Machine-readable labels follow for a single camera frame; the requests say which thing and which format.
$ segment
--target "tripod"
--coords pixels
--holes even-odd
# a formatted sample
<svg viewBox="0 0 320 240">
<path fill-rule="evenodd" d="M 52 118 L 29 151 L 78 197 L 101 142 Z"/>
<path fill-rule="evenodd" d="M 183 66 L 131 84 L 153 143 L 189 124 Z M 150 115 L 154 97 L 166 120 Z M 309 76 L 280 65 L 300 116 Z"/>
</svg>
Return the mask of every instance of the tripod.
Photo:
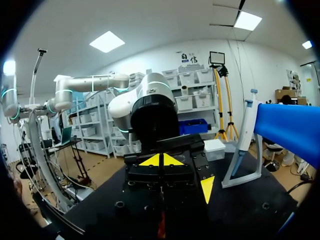
<svg viewBox="0 0 320 240">
<path fill-rule="evenodd" d="M 221 139 L 228 141 L 226 131 L 224 130 L 223 106 L 222 106 L 221 88 L 220 88 L 220 80 L 219 80 L 219 76 L 218 76 L 217 66 L 212 65 L 211 67 L 212 67 L 214 75 L 215 75 L 216 88 L 218 91 L 219 116 L 220 116 L 220 130 L 214 139 L 221 137 Z"/>
</svg>

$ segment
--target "ceiling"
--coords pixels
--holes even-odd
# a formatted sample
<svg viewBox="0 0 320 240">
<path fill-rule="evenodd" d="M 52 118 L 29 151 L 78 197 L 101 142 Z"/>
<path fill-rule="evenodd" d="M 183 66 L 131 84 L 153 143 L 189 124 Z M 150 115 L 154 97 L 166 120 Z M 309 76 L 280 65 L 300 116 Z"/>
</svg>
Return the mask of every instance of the ceiling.
<svg viewBox="0 0 320 240">
<path fill-rule="evenodd" d="M 241 0 L 47 0 L 22 29 L 11 54 L 18 92 L 29 96 L 38 48 L 47 49 L 37 73 L 35 96 L 54 94 L 54 78 L 83 76 L 130 55 L 161 45 L 230 39 L 265 45 L 297 60 L 312 54 L 307 39 L 279 0 L 246 0 L 243 11 L 262 17 L 248 30 L 234 25 Z M 111 31 L 125 45 L 103 53 L 89 45 Z"/>
</svg>

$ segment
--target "ceiling light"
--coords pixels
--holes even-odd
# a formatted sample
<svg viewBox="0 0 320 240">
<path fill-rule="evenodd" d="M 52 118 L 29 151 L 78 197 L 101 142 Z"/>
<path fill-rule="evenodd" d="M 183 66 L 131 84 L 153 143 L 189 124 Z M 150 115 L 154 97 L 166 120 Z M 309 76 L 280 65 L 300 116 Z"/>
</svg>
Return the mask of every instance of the ceiling light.
<svg viewBox="0 0 320 240">
<path fill-rule="evenodd" d="M 58 81 L 60 81 L 62 79 L 68 79 L 68 78 L 71 78 L 71 77 L 70 76 L 66 76 L 66 75 L 57 75 L 53 81 L 54 82 L 58 82 Z"/>
<path fill-rule="evenodd" d="M 238 19 L 236 20 L 234 27 L 238 29 L 253 31 L 261 22 L 261 20 L 262 18 L 259 16 L 242 11 Z"/>
<path fill-rule="evenodd" d="M 98 37 L 96 40 L 90 43 L 90 45 L 104 53 L 108 53 L 117 47 L 125 44 L 119 37 L 114 35 L 111 31 L 107 31 L 105 34 Z"/>
<path fill-rule="evenodd" d="M 9 60 L 3 64 L 3 74 L 6 76 L 13 76 L 16 74 L 16 61 Z"/>
<path fill-rule="evenodd" d="M 310 41 L 306 41 L 305 43 L 302 44 L 302 46 L 305 49 L 309 49 L 309 48 L 312 48 L 312 43 Z"/>
</svg>

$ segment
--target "blue foam block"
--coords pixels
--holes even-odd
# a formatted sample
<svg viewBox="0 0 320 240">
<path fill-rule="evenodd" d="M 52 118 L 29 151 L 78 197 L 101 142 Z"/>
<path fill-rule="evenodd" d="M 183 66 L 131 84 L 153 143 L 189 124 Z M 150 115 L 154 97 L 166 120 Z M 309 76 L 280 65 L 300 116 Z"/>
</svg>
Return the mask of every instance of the blue foam block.
<svg viewBox="0 0 320 240">
<path fill-rule="evenodd" d="M 320 167 L 320 107 L 260 104 L 254 132 Z"/>
</svg>

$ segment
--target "laptop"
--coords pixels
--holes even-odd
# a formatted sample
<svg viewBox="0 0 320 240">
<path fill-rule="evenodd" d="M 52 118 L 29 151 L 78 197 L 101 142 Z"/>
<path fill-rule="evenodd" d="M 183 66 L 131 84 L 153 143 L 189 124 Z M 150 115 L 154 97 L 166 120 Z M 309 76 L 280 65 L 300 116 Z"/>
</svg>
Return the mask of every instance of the laptop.
<svg viewBox="0 0 320 240">
<path fill-rule="evenodd" d="M 66 127 L 62 130 L 62 139 L 61 139 L 61 142 L 54 145 L 53 147 L 56 148 L 56 147 L 61 147 L 63 145 L 66 145 L 68 143 L 70 143 L 70 140 L 71 140 L 71 131 L 72 131 L 72 126 L 70 127 Z"/>
</svg>

